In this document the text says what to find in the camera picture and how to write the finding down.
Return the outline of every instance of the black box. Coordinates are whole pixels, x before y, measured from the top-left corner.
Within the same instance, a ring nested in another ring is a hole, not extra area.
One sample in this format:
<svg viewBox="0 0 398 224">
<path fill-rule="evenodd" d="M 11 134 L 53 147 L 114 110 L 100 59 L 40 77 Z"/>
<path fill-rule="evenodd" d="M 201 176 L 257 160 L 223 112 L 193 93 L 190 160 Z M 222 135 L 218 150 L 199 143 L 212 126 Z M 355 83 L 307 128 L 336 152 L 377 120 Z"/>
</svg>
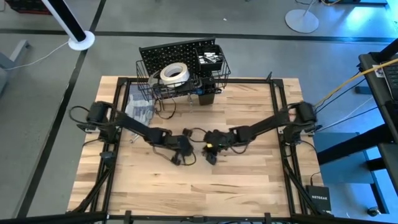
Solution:
<svg viewBox="0 0 398 224">
<path fill-rule="evenodd" d="M 224 62 L 224 53 L 223 50 L 219 45 L 205 45 L 205 46 L 199 46 L 195 47 L 195 52 L 197 55 L 197 60 L 199 64 L 199 68 L 201 72 L 210 72 L 210 71 L 220 71 L 221 67 L 223 66 Z M 204 56 L 205 52 L 209 53 L 215 53 L 219 57 L 221 57 L 221 61 L 215 62 L 215 63 L 200 63 L 199 56 Z"/>
<path fill-rule="evenodd" d="M 320 210 L 331 213 L 329 188 L 310 185 L 307 185 L 306 188 L 312 202 L 317 205 Z"/>
<path fill-rule="evenodd" d="M 10 8 L 19 13 L 51 15 L 41 0 L 5 0 Z"/>
</svg>

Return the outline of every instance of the gray floor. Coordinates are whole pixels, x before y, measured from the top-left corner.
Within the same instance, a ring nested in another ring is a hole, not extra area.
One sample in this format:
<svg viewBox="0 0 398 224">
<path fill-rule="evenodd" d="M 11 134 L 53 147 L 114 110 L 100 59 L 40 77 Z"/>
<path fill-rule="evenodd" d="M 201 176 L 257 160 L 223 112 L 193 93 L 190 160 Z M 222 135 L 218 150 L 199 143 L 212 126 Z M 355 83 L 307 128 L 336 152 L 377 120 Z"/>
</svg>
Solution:
<svg viewBox="0 0 398 224">
<path fill-rule="evenodd" d="M 99 0 L 68 0 L 80 24 L 89 28 Z M 139 32 L 207 32 L 301 35 L 287 28 L 284 15 L 304 8 L 294 0 L 113 0 L 106 3 L 97 30 Z M 397 37 L 394 16 L 383 7 L 314 5 L 320 28 L 310 35 Z M 0 29 L 60 30 L 51 16 L 0 12 Z M 9 55 L 20 39 L 32 48 L 23 63 L 33 62 L 67 41 L 62 35 L 0 34 L 0 51 Z M 96 37 L 81 68 L 69 106 L 89 106 L 102 75 L 135 75 L 138 47 L 187 40 L 176 37 Z M 357 72 L 358 55 L 378 51 L 385 43 L 304 42 L 217 39 L 227 56 L 232 77 L 298 77 L 304 98 L 317 102 Z M 68 85 L 79 53 L 63 47 L 46 60 L 20 69 L 0 98 L 0 218 L 15 215 L 25 185 Z M 319 114 L 328 125 L 353 111 L 369 96 L 349 92 Z M 371 108 L 373 100 L 358 113 Z M 328 131 L 363 132 L 382 122 L 377 111 Z M 29 215 L 63 213 L 72 189 L 84 134 L 64 117 Z M 347 206 L 353 213 L 358 207 Z"/>
</svg>

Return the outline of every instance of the wooden tabletop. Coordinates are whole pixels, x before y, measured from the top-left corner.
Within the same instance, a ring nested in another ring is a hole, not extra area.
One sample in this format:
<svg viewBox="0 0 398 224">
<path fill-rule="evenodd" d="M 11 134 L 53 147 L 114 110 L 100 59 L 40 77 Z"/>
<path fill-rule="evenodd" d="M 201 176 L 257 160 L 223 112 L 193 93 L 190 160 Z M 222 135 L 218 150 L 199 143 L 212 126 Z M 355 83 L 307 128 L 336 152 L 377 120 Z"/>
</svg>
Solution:
<svg viewBox="0 0 398 224">
<path fill-rule="evenodd" d="M 112 103 L 117 79 L 102 77 L 95 100 Z M 285 78 L 284 84 L 288 103 L 303 100 L 297 78 Z M 151 126 L 171 129 L 174 134 L 181 134 L 183 128 L 194 127 L 227 131 L 233 126 L 251 125 L 274 114 L 267 84 L 229 83 L 222 94 L 216 95 L 214 104 L 208 106 L 200 106 L 197 96 L 192 98 L 192 110 L 186 96 L 175 98 L 177 111 L 174 117 L 164 120 L 155 115 Z M 163 117 L 174 109 L 171 100 L 164 103 Z M 97 136 L 87 134 L 86 141 Z M 215 166 L 201 155 L 204 143 L 192 143 L 197 162 L 186 167 L 175 166 L 155 155 L 142 138 L 134 144 L 130 143 L 131 139 L 131 133 L 124 130 L 109 203 L 110 214 L 123 215 L 126 210 L 131 210 L 135 215 L 263 217 L 269 212 L 273 217 L 290 216 L 276 130 L 258 136 L 244 154 L 223 151 Z M 194 132 L 192 139 L 202 140 L 203 133 Z M 305 136 L 302 139 L 313 143 L 312 138 Z M 69 210 L 77 207 L 94 185 L 102 148 L 101 142 L 83 148 Z M 166 149 L 157 151 L 168 157 L 174 154 Z M 303 184 L 309 184 L 310 176 L 320 170 L 316 152 L 303 143 L 297 146 L 297 157 Z M 313 180 L 317 185 L 322 184 L 320 174 Z M 298 194 L 292 186 L 296 212 L 299 213 Z"/>
</svg>

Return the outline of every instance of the white tape roll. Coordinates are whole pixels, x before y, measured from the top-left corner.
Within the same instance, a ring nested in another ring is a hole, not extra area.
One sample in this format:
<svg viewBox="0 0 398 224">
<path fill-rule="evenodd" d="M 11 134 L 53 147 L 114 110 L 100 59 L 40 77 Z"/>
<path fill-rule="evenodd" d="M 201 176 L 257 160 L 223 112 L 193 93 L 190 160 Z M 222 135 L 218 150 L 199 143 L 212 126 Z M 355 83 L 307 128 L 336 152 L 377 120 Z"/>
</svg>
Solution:
<svg viewBox="0 0 398 224">
<path fill-rule="evenodd" d="M 160 72 L 160 78 L 164 85 L 174 84 L 171 87 L 178 87 L 189 79 L 188 67 L 184 63 L 173 63 L 166 66 Z"/>
</svg>

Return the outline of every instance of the fan stand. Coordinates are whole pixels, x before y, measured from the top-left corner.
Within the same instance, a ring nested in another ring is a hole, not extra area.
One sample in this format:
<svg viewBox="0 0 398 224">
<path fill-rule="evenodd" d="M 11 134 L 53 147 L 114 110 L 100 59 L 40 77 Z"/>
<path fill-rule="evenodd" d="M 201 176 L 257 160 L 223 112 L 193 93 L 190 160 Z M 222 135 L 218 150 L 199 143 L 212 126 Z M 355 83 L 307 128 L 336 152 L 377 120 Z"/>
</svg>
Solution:
<svg viewBox="0 0 398 224">
<path fill-rule="evenodd" d="M 285 16 L 286 24 L 294 31 L 308 34 L 314 32 L 319 26 L 318 18 L 310 12 L 310 8 L 316 0 L 312 1 L 307 10 L 293 9 Z"/>
</svg>

